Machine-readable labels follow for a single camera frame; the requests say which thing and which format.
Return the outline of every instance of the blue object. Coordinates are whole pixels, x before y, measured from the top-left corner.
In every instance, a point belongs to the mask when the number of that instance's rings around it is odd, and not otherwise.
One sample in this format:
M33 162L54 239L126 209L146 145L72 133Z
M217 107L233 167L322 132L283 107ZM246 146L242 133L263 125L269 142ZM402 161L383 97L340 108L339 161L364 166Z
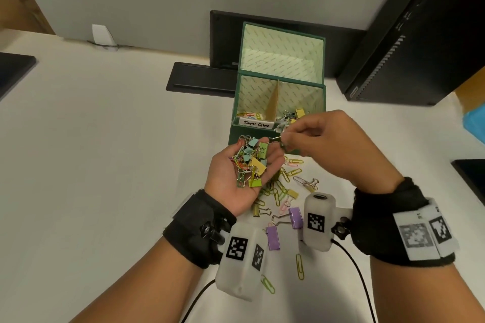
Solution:
M463 117L463 126L485 144L485 104L466 113Z
M247 145L249 147L254 147L256 144L258 144L258 138L251 139Z

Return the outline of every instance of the hand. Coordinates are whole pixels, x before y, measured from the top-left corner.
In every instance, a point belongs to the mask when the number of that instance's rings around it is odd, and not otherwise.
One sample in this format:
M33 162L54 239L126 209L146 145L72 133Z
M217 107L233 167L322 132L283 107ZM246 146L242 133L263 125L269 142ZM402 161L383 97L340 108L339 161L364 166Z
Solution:
M392 193L403 176L345 112L305 115L281 135L286 149L299 149L321 167L366 193Z
M264 137L259 141L268 143L269 139ZM209 173L204 187L207 194L221 203L236 217L251 207L261 189L261 187L250 188L247 183L243 188L238 188L236 185L236 166L231 162L230 158L237 154L243 144L244 141L240 139L236 144L228 146L214 155L210 162ZM261 177L263 185L285 163L285 153L281 149L279 142L273 142L268 146L266 159L268 167Z

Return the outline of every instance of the qr-like marker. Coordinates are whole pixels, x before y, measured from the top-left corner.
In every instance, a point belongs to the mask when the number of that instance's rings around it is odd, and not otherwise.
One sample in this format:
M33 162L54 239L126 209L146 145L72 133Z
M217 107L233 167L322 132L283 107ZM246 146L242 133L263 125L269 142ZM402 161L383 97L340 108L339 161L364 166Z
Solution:
M307 227L319 232L325 232L325 216L319 214L308 213Z
M432 247L433 240L425 224L399 226L406 248Z
M238 238L236 236L231 237L229 247L227 248L226 257L243 260L246 253L247 239Z
M256 244L256 249L254 251L253 263L251 264L258 271L261 271L261 265L263 264L263 254L264 249Z
M438 241L438 244L441 244L446 240L450 240L452 238L452 234L446 227L443 216L439 216L431 220L429 224L431 225L431 229L433 230L434 236L436 237L436 241Z

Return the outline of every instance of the black wrist strap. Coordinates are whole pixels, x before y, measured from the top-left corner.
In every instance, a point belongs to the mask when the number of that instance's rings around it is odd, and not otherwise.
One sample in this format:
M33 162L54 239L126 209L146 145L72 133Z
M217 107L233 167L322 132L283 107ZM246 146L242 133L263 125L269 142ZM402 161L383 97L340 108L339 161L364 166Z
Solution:
M454 262L455 254L430 260L409 260L393 213L414 211L429 204L411 178L391 194L368 194L355 190L354 212L349 225L352 241L363 253L387 263L435 267Z
M186 259L200 268L218 264L223 243L221 230L230 232L236 217L203 189L190 197L163 231L165 239Z

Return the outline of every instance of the white desk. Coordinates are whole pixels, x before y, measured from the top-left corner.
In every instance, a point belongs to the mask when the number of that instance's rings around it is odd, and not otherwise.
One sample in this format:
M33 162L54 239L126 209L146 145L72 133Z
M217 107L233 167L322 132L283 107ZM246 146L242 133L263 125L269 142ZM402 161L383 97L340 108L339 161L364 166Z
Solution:
M39 60L0 101L0 321L66 322L142 257L173 209L203 186L211 156L227 144L233 100L165 91L175 61L206 59L111 53L9 30L0 32L0 50ZM433 108L350 103L335 81L326 84L327 109L348 112L440 203L460 241L456 265L485 305L485 207L450 165L484 158L485 146L462 128L454 96ZM351 205L349 184L311 160L305 166L306 178L315 174L322 191ZM191 321L371 321L341 250L306 251L299 281L296 237L279 232L285 247L269 252L264 271L276 294L261 286L248 303L211 287ZM343 244L371 289L368 258L350 239Z

